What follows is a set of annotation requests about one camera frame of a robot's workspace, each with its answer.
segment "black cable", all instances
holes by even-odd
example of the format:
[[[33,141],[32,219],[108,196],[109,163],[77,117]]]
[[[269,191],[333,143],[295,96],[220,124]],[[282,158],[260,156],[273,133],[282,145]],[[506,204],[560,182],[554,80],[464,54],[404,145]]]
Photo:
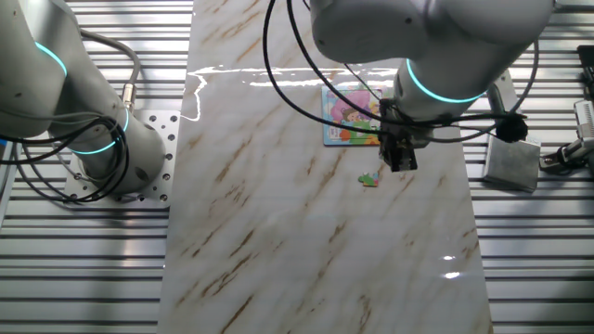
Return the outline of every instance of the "black cable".
[[[59,191],[58,189],[56,189],[55,187],[53,187],[49,182],[47,182],[43,176],[41,176],[41,173],[39,172],[39,170],[37,169],[37,167],[34,165],[34,163],[31,163],[31,167],[33,172],[37,175],[37,177],[46,185],[48,186],[51,190],[53,190],[54,192],[56,192],[57,194],[59,194],[61,196],[61,198],[57,198],[57,197],[52,197],[47,195],[46,193],[44,193],[43,191],[41,191],[40,189],[36,188],[28,179],[27,175],[24,173],[24,171],[22,170],[21,165],[18,165],[19,168],[19,172],[21,177],[23,178],[23,180],[29,185],[29,187],[35,191],[38,195],[42,196],[45,199],[48,200],[52,200],[52,201],[65,201],[65,202],[73,202],[73,203],[88,203],[88,202],[94,202],[94,201],[98,201],[100,199],[103,199],[105,197],[107,197],[108,195],[110,195],[111,193],[113,193],[113,191],[120,185],[120,183],[122,182],[122,180],[124,179],[127,171],[128,171],[128,167],[129,167],[129,152],[127,149],[127,141],[125,138],[125,133],[122,130],[121,127],[118,126],[118,134],[117,135],[112,135],[112,139],[114,141],[117,141],[120,143],[120,145],[117,145],[115,147],[114,150],[114,154],[115,154],[115,158],[116,161],[114,163],[114,171],[117,171],[121,166],[122,166],[122,162],[125,163],[124,168],[123,168],[123,173],[120,176],[120,179],[108,190],[106,191],[103,195],[99,195],[102,191],[104,191],[109,184],[111,183],[111,181],[113,180],[113,178],[115,177],[115,173],[111,174],[111,177],[105,182],[103,183],[102,186],[100,186],[96,191],[94,191],[93,193],[79,198],[79,199],[74,199],[72,197],[70,197],[69,195]],[[29,153],[29,150],[23,146],[23,151],[25,153],[25,155],[27,156],[27,158],[29,160],[31,160],[31,155]]]
[[[307,10],[311,11],[311,9],[312,9],[312,8],[309,6],[309,4],[307,4],[307,0],[303,0],[303,4],[305,5],[305,7],[307,7]],[[363,79],[361,79],[361,77],[360,77],[360,76],[358,76],[358,75],[355,73],[355,71],[353,71],[353,69],[351,69],[351,67],[349,66],[349,64],[347,64],[347,63],[343,63],[343,65],[344,65],[344,67],[345,67],[347,70],[349,70],[349,71],[351,72],[351,74],[353,74],[353,76],[354,76],[354,77],[356,77],[356,79],[357,79],[357,80],[358,80],[358,81],[359,81],[361,84],[363,84],[363,86],[364,86],[364,87],[365,87],[365,88],[366,88],[366,89],[367,89],[367,90],[368,90],[368,91],[369,91],[369,92],[370,92],[370,93],[371,93],[371,94],[372,94],[372,95],[373,95],[375,98],[377,98],[378,100],[381,100],[381,98],[380,98],[380,97],[379,97],[377,94],[375,94],[375,92],[373,91],[373,89],[371,89],[371,88],[368,86],[368,84],[367,84],[367,83],[366,83],[366,82],[365,82]]]
[[[77,136],[81,133],[83,133],[84,131],[88,130],[89,128],[91,128],[92,126],[89,126],[90,124],[97,124],[96,121],[99,120],[99,118],[96,118],[93,122],[87,124],[84,128],[78,129],[76,131],[73,131],[69,134],[65,134],[65,135],[61,135],[61,136],[57,136],[57,137],[52,137],[49,139],[23,139],[23,138],[14,138],[14,137],[9,137],[9,136],[5,136],[5,135],[0,135],[0,139],[6,140],[6,141],[10,141],[13,143],[20,143],[20,144],[28,144],[28,145],[43,145],[43,144],[51,144],[51,143],[56,143],[58,141],[62,141],[62,140],[67,140],[73,136]]]
[[[69,134],[69,135],[71,135],[70,137],[66,138],[66,140],[64,140],[64,142],[62,142],[57,148],[51,150],[50,152],[47,152],[45,154],[42,154],[42,155],[32,158],[32,159],[27,159],[27,160],[23,160],[23,161],[0,161],[0,164],[16,165],[16,164],[20,164],[20,163],[38,162],[43,159],[49,158],[49,157],[59,153],[62,149],[66,148],[66,146],[71,144],[74,140],[76,140],[76,138],[78,138],[78,136],[80,136],[86,130],[88,130],[98,124],[102,124],[102,125],[107,124],[106,126],[109,128],[112,125],[112,122],[115,122],[115,121],[112,121],[111,117],[100,117],[100,118],[88,123],[85,127]],[[57,141],[58,138],[63,138],[63,137],[64,136],[60,136],[60,137],[55,137],[52,139],[43,139],[43,140],[27,140],[27,139],[19,139],[19,138],[10,138],[8,140],[15,142],[15,143],[21,143],[21,144],[49,144],[49,143]]]
[[[297,29],[297,25],[294,19],[294,14],[292,12],[292,1],[291,0],[287,0],[288,3],[288,12],[289,12],[289,18],[291,21],[291,27],[293,29],[293,34],[295,35],[295,39],[298,42],[298,45],[300,47],[300,49],[302,50],[303,56],[305,57],[305,59],[308,61],[309,65],[312,67],[312,70],[314,70],[314,72],[318,75],[318,77],[324,82],[324,84],[327,85],[327,87],[333,91],[333,93],[335,93],[340,99],[342,99],[345,103],[347,103],[349,106],[353,107],[354,109],[357,109],[359,112],[368,115],[370,118],[373,118],[375,120],[381,121],[381,122],[388,122],[388,123],[393,123],[393,124],[397,124],[397,125],[404,125],[404,126],[418,126],[418,127],[431,127],[431,128],[435,128],[432,125],[441,125],[441,126],[450,126],[451,123],[453,122],[463,122],[463,121],[471,121],[471,120],[502,120],[502,119],[508,119],[510,117],[509,114],[515,114],[516,110],[522,105],[523,101],[526,99],[527,95],[530,92],[530,89],[532,88],[532,85],[534,84],[535,78],[536,78],[536,73],[537,73],[537,69],[538,69],[538,41],[535,41],[535,64],[533,66],[533,73],[531,76],[531,79],[528,83],[528,85],[526,86],[526,89],[524,90],[524,94],[521,96],[521,98],[518,100],[518,102],[516,103],[516,105],[510,110],[509,114],[506,115],[495,115],[495,114],[483,114],[483,115],[471,115],[471,116],[463,116],[463,117],[456,117],[456,118],[451,118],[448,120],[432,120],[432,121],[424,121],[424,122],[399,122],[399,121],[394,121],[394,120],[384,120],[374,114],[370,114],[369,112],[367,112],[364,109],[359,108],[357,105],[355,105],[354,103],[352,103],[352,101],[350,101],[348,98],[346,98],[345,96],[343,96],[342,94],[340,94],[340,92],[338,92],[336,90],[336,88],[325,78],[325,76],[323,75],[323,73],[321,73],[321,71],[317,68],[316,64],[313,62],[313,60],[309,57],[309,54],[306,50],[306,48],[304,47],[303,44],[303,40],[301,39],[301,35],[299,34],[299,30]],[[267,38],[267,31],[268,31],[268,25],[269,25],[269,21],[270,21],[270,16],[271,16],[271,11],[272,8],[274,8],[274,4],[275,1],[272,0],[269,4],[268,7],[268,11],[270,12],[270,14],[266,15],[265,18],[265,39]],[[272,75],[272,71],[269,69],[269,59],[268,59],[268,55],[267,55],[267,41],[266,41],[266,45],[264,47],[264,53],[265,53],[265,63],[268,64],[268,76],[271,79],[271,82],[273,83],[273,86],[275,86],[275,90],[277,90],[277,93],[281,96],[281,98],[283,98],[283,100],[285,100],[285,102],[287,102],[290,106],[292,106],[294,109],[296,109],[297,111],[299,111],[300,113],[302,113],[304,116],[317,121],[317,122],[322,122],[325,123],[327,125],[331,125],[331,126],[336,126],[339,128],[345,128],[343,126],[339,126],[338,124],[335,123],[331,123],[329,121],[326,120],[322,120],[319,119],[316,116],[311,115],[310,113],[308,113],[307,111],[300,109],[299,107],[295,106],[286,96],[284,96],[284,94],[282,94],[282,92],[280,91],[279,87],[277,85],[275,85],[275,81],[274,81],[274,77]],[[479,131],[477,134],[474,135],[469,135],[466,137],[462,137],[462,138],[452,138],[452,139],[441,139],[441,138],[431,138],[431,140],[433,142],[438,142],[438,143],[457,143],[457,142],[461,142],[461,141],[466,141],[466,140],[471,140],[474,139],[476,137],[479,137],[481,135],[492,135],[491,131],[494,130],[497,126],[493,125],[490,126],[484,130],[477,130]]]
[[[134,62],[134,67],[132,69],[132,74],[130,75],[130,80],[128,80],[128,83],[136,83],[136,80],[138,79],[138,74],[140,73],[141,65],[140,59],[138,58],[138,55],[136,54],[136,52],[134,52],[133,49],[131,49],[128,45],[125,45],[124,43],[121,43],[109,37],[101,36],[100,34],[96,34],[94,32],[88,32],[86,30],[81,29],[81,35],[82,37],[90,38],[103,45],[108,45],[124,52],[124,54]]]
[[[357,106],[355,103],[353,103],[351,100],[349,100],[346,96],[341,94],[341,92],[339,92],[338,89],[336,89],[336,87],[334,87],[334,85],[332,85],[332,83],[330,83],[328,81],[328,79],[324,76],[324,74],[319,70],[316,63],[311,59],[311,57],[309,56],[309,53],[307,52],[307,48],[305,47],[305,45],[303,43],[301,34],[299,33],[299,28],[297,27],[297,22],[295,21],[295,16],[293,13],[293,8],[292,8],[292,0],[287,0],[287,11],[289,14],[289,20],[291,22],[291,28],[293,30],[293,35],[295,37],[295,40],[297,41],[297,44],[303,54],[303,57],[305,58],[305,60],[309,64],[309,66],[312,68],[312,70],[316,73],[318,78],[320,80],[322,80],[322,82],[324,82],[324,84],[329,88],[329,90],[332,91],[332,93],[334,93],[344,103],[349,105],[351,108],[359,111],[360,113],[368,116],[369,118],[372,118],[372,119],[374,119],[376,121],[380,121],[380,122],[386,122],[389,124],[404,125],[404,126],[418,126],[418,127],[427,127],[427,125],[441,125],[444,122],[452,123],[452,122],[461,122],[461,121],[467,121],[467,120],[503,120],[503,119],[510,118],[510,115],[484,114],[484,115],[474,115],[474,116],[472,116],[472,118],[470,118],[470,116],[462,116],[462,117],[456,117],[456,118],[451,118],[451,119],[447,119],[447,120],[437,119],[437,120],[424,121],[424,122],[417,122],[417,121],[400,122],[397,120],[383,119],[380,116],[377,116],[371,112],[368,112],[368,111],[362,109],[361,107]]]
[[[361,77],[360,77],[360,76],[358,76],[358,75],[355,73],[355,71],[353,71],[353,69],[351,69],[351,67],[349,66],[349,64],[346,64],[346,63],[344,63],[343,65],[344,65],[344,67],[345,67],[347,70],[349,70],[349,71],[351,72],[351,74],[353,74],[353,76],[355,76],[355,77],[356,77],[356,79],[357,79],[357,80],[358,80],[360,83],[362,83],[362,84],[363,84],[363,86],[365,86],[365,88],[366,88],[366,89],[367,89],[367,90],[368,90],[368,91],[369,91],[369,92],[370,92],[370,93],[373,95],[373,97],[377,98],[378,100],[381,100],[381,98],[380,98],[380,97],[379,97],[377,94],[375,94],[375,92],[373,91],[373,89],[371,89],[371,88],[370,88],[370,87],[369,87],[369,86],[368,86],[368,85],[365,83],[365,81],[364,81],[363,79],[361,79]]]
[[[316,122],[321,122],[321,123],[329,125],[329,126],[334,126],[337,128],[354,131],[354,132],[358,132],[358,133],[362,133],[362,134],[392,135],[392,133],[387,132],[387,131],[374,131],[374,130],[360,129],[360,128],[355,128],[353,126],[342,125],[342,124],[338,124],[338,123],[331,122],[328,120],[324,120],[322,118],[312,115],[311,113],[309,113],[309,112],[305,111],[304,109],[302,109],[301,107],[297,106],[295,103],[293,103],[293,101],[291,101],[282,92],[282,90],[278,86],[278,83],[277,83],[277,80],[275,79],[274,74],[272,73],[272,68],[270,66],[270,59],[268,57],[268,29],[270,26],[270,18],[272,17],[272,11],[274,9],[275,3],[276,3],[276,0],[270,0],[270,2],[268,3],[268,9],[266,11],[266,15],[265,15],[265,19],[264,19],[264,31],[262,34],[262,47],[264,50],[264,64],[266,67],[266,71],[268,73],[268,78],[270,79],[270,83],[274,87],[275,91],[277,91],[277,94],[280,96],[280,98],[282,98],[289,106],[291,106],[297,112],[301,113],[303,116],[309,118],[310,120],[313,120]]]

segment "colorful book cover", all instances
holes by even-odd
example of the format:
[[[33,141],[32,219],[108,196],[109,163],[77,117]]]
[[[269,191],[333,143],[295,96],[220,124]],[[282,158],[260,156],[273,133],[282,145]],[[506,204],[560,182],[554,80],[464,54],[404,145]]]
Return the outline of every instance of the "colorful book cover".
[[[365,88],[339,88],[339,91],[357,106],[380,115],[380,101]],[[380,90],[374,93],[381,97]],[[380,122],[354,110],[340,100],[326,86],[322,87],[322,114],[325,120],[350,125],[360,129],[379,130]],[[327,146],[377,146],[376,135],[362,134],[324,124],[324,145]]]

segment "white marble surface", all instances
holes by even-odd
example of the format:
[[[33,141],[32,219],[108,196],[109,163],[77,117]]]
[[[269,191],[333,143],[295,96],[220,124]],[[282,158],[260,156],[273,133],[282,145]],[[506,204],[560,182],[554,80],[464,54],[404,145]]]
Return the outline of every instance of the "white marble surface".
[[[319,66],[352,82],[295,5]],[[430,145],[408,173],[390,173],[377,148],[325,148],[322,125],[265,75],[266,6],[195,5],[183,113],[198,121],[181,126],[159,333],[490,333],[462,146]],[[284,2],[272,27],[278,80],[319,115]],[[355,68],[382,84],[398,63]],[[379,187],[357,182],[377,171]]]

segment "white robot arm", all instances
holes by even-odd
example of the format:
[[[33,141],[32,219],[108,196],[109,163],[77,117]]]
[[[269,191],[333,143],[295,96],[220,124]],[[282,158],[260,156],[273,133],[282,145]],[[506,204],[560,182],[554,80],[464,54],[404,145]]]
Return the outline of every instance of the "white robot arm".
[[[551,0],[311,1],[316,47],[326,57],[406,59],[394,79],[398,112],[386,116],[412,121],[466,111],[538,38],[553,8]],[[387,128],[408,133],[413,148],[426,146],[422,138],[432,135]]]
[[[0,45],[0,135],[27,138],[47,130],[58,137],[89,124],[89,112],[109,116],[125,131],[130,158],[114,193],[137,191],[156,177],[165,160],[161,138],[129,112],[94,65],[63,0],[1,0]],[[111,130],[94,126],[69,145],[94,179],[115,168]]]

